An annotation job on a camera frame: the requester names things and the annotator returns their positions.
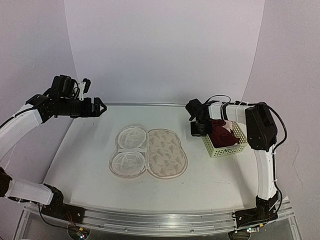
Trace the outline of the dark red bra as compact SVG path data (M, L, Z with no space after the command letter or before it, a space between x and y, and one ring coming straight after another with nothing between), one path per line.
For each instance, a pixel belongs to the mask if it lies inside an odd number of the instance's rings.
M224 120L211 120L212 133L209 134L209 138L215 148L230 147L240 143L234 132L230 133L223 127L224 124Z

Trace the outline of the floral mesh laundry bag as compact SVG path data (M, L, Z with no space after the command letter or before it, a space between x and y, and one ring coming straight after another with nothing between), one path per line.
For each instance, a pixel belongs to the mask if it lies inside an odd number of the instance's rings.
M161 180L174 179L186 171L188 158L179 136L169 129L146 131L139 126L122 129L115 138L110 171L120 178L136 178L148 172Z

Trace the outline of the pink bra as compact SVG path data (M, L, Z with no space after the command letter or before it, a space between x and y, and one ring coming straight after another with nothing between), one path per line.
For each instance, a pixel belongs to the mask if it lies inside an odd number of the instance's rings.
M227 131L229 131L230 133L233 132L233 124L231 121L225 121L225 124L222 126L223 128L225 128Z

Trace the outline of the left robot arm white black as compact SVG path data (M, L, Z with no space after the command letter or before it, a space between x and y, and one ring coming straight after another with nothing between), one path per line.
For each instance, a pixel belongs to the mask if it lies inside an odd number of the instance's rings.
M0 156L3 158L27 134L51 118L68 116L99 118L107 106L99 97L85 97L91 86L87 78L81 82L67 75L56 75L50 88L36 94L0 126ZM42 215L65 221L81 223L84 208L64 202L63 193L45 183L18 179L0 169L0 196L12 201L35 203Z

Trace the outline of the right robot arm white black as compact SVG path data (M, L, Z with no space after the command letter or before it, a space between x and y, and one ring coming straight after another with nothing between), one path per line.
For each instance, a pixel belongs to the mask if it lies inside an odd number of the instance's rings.
M202 103L190 100L185 109L190 115L193 137L204 137L214 132L213 120L231 121L246 126L246 139L254 151L258 172L258 191L255 207L235 211L236 228L258 226L278 218L283 194L277 185L276 149L278 129L273 116L279 114L265 102L219 101L209 98Z

